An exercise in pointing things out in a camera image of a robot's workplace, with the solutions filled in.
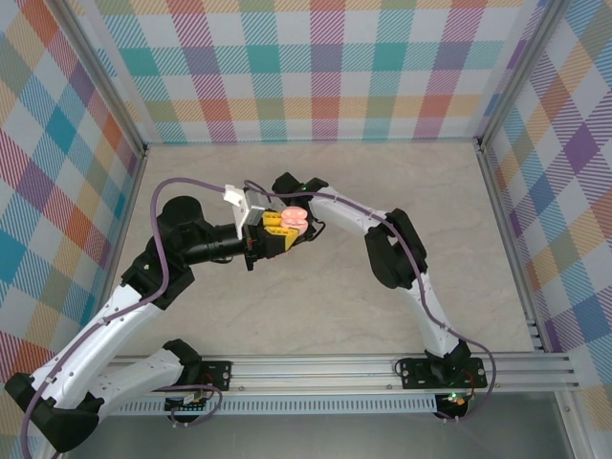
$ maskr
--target enclosure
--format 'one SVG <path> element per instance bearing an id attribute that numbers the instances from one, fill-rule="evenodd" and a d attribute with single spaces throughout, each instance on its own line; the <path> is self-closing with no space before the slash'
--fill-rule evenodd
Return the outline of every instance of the enclosure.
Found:
<path id="1" fill-rule="evenodd" d="M 0 0 L 0 31 L 0 457 L 23 457 L 5 383 L 121 283 L 156 186 L 286 171 L 405 210 L 449 323 L 498 363 L 487 406 L 446 426 L 432 391 L 402 388 L 395 362 L 424 351 L 414 311 L 327 225 L 252 272 L 194 266 L 109 363 L 177 338 L 231 361 L 218 416 L 178 431 L 143 394 L 64 456 L 612 454 L 609 1 Z M 158 211 L 181 195 L 233 223 L 186 184 Z"/>

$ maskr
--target colorful checkered wall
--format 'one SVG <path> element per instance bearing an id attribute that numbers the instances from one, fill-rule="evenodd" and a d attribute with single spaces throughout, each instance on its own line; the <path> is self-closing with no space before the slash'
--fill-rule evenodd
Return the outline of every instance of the colorful checkered wall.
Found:
<path id="1" fill-rule="evenodd" d="M 612 1 L 572 3 L 489 152 L 547 335 L 612 457 Z"/>
<path id="2" fill-rule="evenodd" d="M 544 3 L 71 0 L 152 142 L 471 138 Z"/>
<path id="3" fill-rule="evenodd" d="M 23 413 L 2 390 L 100 299 L 137 155 L 42 0 L 0 0 L 0 457 Z"/>

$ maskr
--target metal frame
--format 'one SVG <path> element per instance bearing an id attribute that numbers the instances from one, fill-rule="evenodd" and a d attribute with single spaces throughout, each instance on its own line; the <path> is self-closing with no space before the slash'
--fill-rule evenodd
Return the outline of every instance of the metal frame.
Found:
<path id="1" fill-rule="evenodd" d="M 136 124 L 132 121 L 132 117 L 117 93 L 111 78 L 104 70 L 104 65 L 100 61 L 98 53 L 96 53 L 96 50 L 94 50 L 89 42 L 85 31 L 80 27 L 80 23 L 72 8 L 66 4 L 65 0 L 48 0 L 45 3 L 55 17 L 59 27 L 66 34 L 73 48 L 75 48 L 79 60 L 119 123 L 126 139 L 130 142 L 132 148 L 143 154 L 146 149 L 146 141 L 142 138 Z"/>
<path id="2" fill-rule="evenodd" d="M 474 354 L 491 373 L 485 354 Z M 564 354 L 494 353 L 497 363 L 495 392 L 573 391 L 579 382 L 569 358 Z M 351 394 L 445 394 L 448 389 L 404 390 L 394 374 L 395 362 L 421 354 L 382 354 L 358 356 L 203 356 L 206 361 L 231 361 L 228 394 L 351 395 Z M 143 357 L 117 357 L 107 366 L 117 371 Z"/>
<path id="3" fill-rule="evenodd" d="M 482 171 L 485 187 L 489 193 L 493 214 L 497 221 L 499 233 L 508 256 L 508 262 L 513 273 L 514 283 L 518 291 L 518 296 L 525 311 L 528 327 L 530 327 L 530 335 L 534 343 L 534 348 L 538 349 L 539 342 L 542 351 L 552 351 L 552 345 L 546 333 L 540 333 L 544 329 L 544 318 L 536 307 L 536 300 L 531 284 L 527 280 L 527 275 L 522 266 L 519 256 L 519 249 L 516 238 L 512 230 L 512 225 L 508 214 L 504 211 L 501 201 L 501 190 L 494 179 L 494 173 L 491 167 L 491 162 L 487 155 L 485 145 L 474 141 L 474 151 L 476 158 Z M 565 427 L 568 440 L 574 455 L 580 459 L 595 459 L 596 455 L 588 440 L 587 428 L 584 421 L 580 417 L 578 409 L 577 393 L 573 391 L 555 390 L 557 399 L 557 407 L 561 415 L 561 420 Z"/>
<path id="4" fill-rule="evenodd" d="M 532 70 L 536 67 L 540 56 L 544 52 L 544 48 L 548 43 L 553 32 L 557 28 L 557 24 L 563 18 L 563 15 L 569 8 L 572 0 L 550 0 L 546 6 L 546 10 L 542 14 L 542 19 L 537 25 L 531 40 L 527 43 L 523 55 L 514 69 L 512 78 L 508 86 L 501 95 L 499 101 L 493 108 L 489 122 L 483 131 L 481 143 L 488 145 L 495 137 L 497 131 L 502 126 L 504 120 L 510 113 L 516 98 L 523 88 L 527 79 L 531 76 Z"/>

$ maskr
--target metal rail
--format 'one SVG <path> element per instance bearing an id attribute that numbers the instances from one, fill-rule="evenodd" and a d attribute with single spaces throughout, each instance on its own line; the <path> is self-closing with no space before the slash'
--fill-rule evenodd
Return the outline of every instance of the metal rail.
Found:
<path id="1" fill-rule="evenodd" d="M 565 354 L 498 353 L 494 392 L 573 391 L 579 382 Z M 491 362 L 483 359 L 490 375 Z M 232 361 L 229 396 L 444 394 L 449 389 L 403 390 L 394 364 L 423 355 L 204 357 L 207 361 Z M 117 371 L 140 357 L 119 357 L 107 369 Z"/>

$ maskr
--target black plastic joint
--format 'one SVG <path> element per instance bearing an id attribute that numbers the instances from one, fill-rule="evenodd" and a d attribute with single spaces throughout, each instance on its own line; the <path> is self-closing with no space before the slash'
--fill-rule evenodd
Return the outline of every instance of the black plastic joint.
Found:
<path id="1" fill-rule="evenodd" d="M 186 342 L 182 339 L 174 339 L 164 344 L 164 349 L 170 351 L 179 358 L 179 363 L 183 366 L 183 373 L 175 383 L 177 385 L 197 384 L 200 383 L 200 367 L 202 358 Z"/>
<path id="2" fill-rule="evenodd" d="M 36 392 L 30 375 L 26 373 L 12 375 L 5 389 L 24 412 Z M 32 422 L 56 451 L 67 452 L 83 443 L 96 429 L 98 410 L 103 403 L 103 399 L 96 399 L 90 393 L 74 409 L 55 408 L 55 400 L 39 399 L 32 413 Z"/>
<path id="3" fill-rule="evenodd" d="M 400 208 L 396 208 L 386 214 L 385 220 L 393 225 L 393 228 L 408 245 L 419 273 L 426 273 L 427 253 L 408 215 Z M 393 236 L 393 233 L 384 224 L 371 228 L 365 234 L 365 247 L 367 248 L 372 272 L 389 289 L 398 287 L 410 289 L 412 283 L 416 280 L 416 273 L 414 273 L 410 260 L 405 255 L 400 242 L 396 241 L 392 244 L 389 240 L 391 236 Z"/>

